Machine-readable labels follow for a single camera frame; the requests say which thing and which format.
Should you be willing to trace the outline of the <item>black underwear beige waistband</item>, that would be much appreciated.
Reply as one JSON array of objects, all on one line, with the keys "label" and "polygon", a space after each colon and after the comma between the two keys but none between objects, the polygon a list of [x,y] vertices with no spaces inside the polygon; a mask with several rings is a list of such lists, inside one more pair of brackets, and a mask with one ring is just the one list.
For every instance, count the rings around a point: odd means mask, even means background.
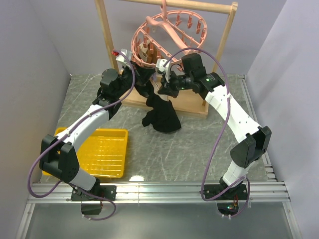
[{"label": "black underwear beige waistband", "polygon": [[146,105],[152,110],[142,119],[144,127],[152,125],[156,131],[172,133],[181,129],[180,120],[170,100],[163,100],[158,94],[153,80],[146,84],[148,97]]}]

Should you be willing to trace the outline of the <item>pink round clip hanger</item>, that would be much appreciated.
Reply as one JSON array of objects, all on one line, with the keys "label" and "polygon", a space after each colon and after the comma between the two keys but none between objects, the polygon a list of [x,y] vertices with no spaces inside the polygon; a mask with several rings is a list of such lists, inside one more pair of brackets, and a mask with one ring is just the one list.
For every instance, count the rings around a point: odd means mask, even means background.
[{"label": "pink round clip hanger", "polygon": [[136,30],[131,41],[132,60],[143,67],[154,67],[138,57],[139,44],[146,46],[147,41],[158,49],[158,59],[171,57],[169,50],[163,46],[163,40],[172,41],[177,48],[202,48],[207,37],[205,19],[189,10],[167,10],[166,1],[161,2],[161,13],[147,16]]}]

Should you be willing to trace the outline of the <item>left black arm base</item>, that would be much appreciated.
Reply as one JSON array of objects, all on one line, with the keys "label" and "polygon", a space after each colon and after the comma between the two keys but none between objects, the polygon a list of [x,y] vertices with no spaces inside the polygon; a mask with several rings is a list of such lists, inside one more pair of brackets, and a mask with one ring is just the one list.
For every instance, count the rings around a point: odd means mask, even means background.
[{"label": "left black arm base", "polygon": [[[108,185],[102,186],[97,185],[90,191],[73,187],[71,194],[71,202],[81,203],[82,216],[92,221],[102,221],[110,218],[116,212],[117,206],[114,203],[117,194],[117,186]],[[103,203],[110,203],[113,206],[111,213],[104,218],[97,218],[103,209]]]}]

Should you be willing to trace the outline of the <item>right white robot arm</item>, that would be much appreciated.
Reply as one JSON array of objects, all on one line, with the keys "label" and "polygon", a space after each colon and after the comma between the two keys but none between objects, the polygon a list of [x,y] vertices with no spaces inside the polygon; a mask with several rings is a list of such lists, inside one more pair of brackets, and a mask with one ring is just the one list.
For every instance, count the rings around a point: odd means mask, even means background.
[{"label": "right white robot arm", "polygon": [[230,151],[232,161],[220,180],[219,191],[223,198],[231,199],[251,165],[267,151],[272,132],[267,126],[261,127],[243,110],[217,73],[206,72],[198,53],[183,56],[182,65],[184,74],[176,75],[167,60],[157,61],[156,67],[162,75],[159,94],[175,98],[181,90],[193,90],[230,127],[238,143]]}]

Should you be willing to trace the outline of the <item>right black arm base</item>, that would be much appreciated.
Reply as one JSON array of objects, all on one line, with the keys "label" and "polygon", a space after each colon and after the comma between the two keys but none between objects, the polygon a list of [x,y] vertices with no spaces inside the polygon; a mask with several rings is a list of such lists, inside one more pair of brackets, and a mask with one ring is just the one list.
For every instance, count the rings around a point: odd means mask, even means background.
[{"label": "right black arm base", "polygon": [[222,184],[205,184],[203,195],[205,200],[214,198],[217,202],[218,212],[222,217],[229,219],[239,215],[249,205],[250,199],[250,184],[246,186],[243,183],[228,189],[226,185]]}]

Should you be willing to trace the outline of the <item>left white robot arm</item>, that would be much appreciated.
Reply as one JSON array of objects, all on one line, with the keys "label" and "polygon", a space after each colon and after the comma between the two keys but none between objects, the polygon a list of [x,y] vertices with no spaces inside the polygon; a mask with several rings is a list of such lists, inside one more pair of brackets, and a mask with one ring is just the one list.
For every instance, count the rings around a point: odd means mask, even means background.
[{"label": "left white robot arm", "polygon": [[105,70],[97,97],[82,117],[60,134],[47,135],[42,140],[39,168],[62,182],[83,189],[87,199],[96,200],[101,193],[99,180],[81,169],[76,153],[98,127],[117,113],[124,94],[134,86],[145,86],[155,72],[153,68],[139,66],[125,67],[121,74],[115,69]]}]

